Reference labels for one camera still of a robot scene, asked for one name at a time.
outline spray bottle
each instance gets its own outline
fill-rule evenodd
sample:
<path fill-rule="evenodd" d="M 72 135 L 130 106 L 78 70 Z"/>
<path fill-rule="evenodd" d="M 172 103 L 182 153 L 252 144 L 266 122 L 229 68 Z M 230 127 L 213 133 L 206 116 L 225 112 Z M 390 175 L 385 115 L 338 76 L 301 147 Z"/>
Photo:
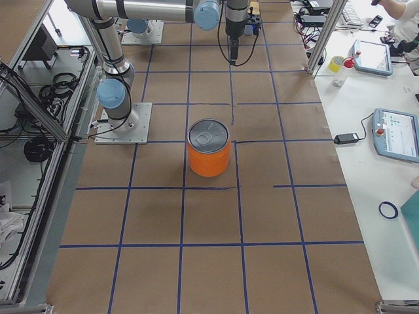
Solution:
<path fill-rule="evenodd" d="M 333 86 L 342 87 L 355 65 L 354 59 L 358 58 L 360 54 L 361 52 L 357 51 L 355 56 L 350 56 L 343 60 L 342 66 L 333 78 Z"/>

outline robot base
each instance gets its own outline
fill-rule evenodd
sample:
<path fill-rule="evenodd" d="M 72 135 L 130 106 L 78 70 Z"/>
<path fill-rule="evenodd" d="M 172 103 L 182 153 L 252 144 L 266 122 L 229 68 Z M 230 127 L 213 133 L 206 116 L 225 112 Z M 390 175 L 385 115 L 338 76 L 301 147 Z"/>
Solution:
<path fill-rule="evenodd" d="M 142 44 L 161 44 L 163 37 L 163 21 L 157 21 L 154 23 L 154 29 L 150 33 L 144 33 L 141 38 L 137 38 L 132 33 L 124 34 L 121 44 L 124 46 L 134 46 Z"/>
<path fill-rule="evenodd" d="M 137 126 L 127 132 L 109 131 L 111 126 L 108 123 L 99 125 L 98 133 L 109 131 L 103 135 L 98 135 L 95 138 L 95 143 L 98 145 L 120 145 L 120 144 L 147 144 L 149 136 L 149 126 L 151 117 L 152 103 L 132 103 L 132 110 L 134 110 L 139 117 Z M 101 119 L 107 119 L 107 114 L 103 110 Z"/>

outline person's arm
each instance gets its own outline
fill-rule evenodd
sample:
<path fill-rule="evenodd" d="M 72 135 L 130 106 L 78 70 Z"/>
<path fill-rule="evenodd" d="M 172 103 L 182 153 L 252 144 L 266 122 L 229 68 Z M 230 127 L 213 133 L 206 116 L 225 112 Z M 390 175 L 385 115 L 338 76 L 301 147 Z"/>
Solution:
<path fill-rule="evenodd" d="M 405 12 L 407 13 L 406 3 L 399 3 L 395 0 L 381 0 L 379 4 L 384 7 L 388 15 L 396 20 L 400 19 Z"/>

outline keyboard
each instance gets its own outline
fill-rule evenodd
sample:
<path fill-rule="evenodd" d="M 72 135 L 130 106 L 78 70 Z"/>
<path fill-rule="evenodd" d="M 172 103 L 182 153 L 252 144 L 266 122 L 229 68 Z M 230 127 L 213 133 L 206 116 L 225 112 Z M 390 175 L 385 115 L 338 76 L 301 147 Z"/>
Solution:
<path fill-rule="evenodd" d="M 344 26 L 350 28 L 358 28 L 364 25 L 359 16 L 356 14 L 354 7 L 349 0 L 345 4 L 340 21 Z"/>

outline blue joint cap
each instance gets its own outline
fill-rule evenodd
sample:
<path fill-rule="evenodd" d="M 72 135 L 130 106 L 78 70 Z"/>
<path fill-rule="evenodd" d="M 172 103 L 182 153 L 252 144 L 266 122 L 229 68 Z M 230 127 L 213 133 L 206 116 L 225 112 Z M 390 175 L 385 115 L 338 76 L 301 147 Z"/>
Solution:
<path fill-rule="evenodd" d="M 99 84 L 96 95 L 106 109 L 115 109 L 125 99 L 125 86 L 115 78 L 108 78 Z"/>
<path fill-rule="evenodd" d="M 195 8 L 194 21 L 199 28 L 209 31 L 218 25 L 220 20 L 220 4 L 216 0 L 205 0 Z"/>
<path fill-rule="evenodd" d="M 128 20 L 126 21 L 126 27 L 136 34 L 142 34 L 147 30 L 147 21 L 146 20 Z"/>

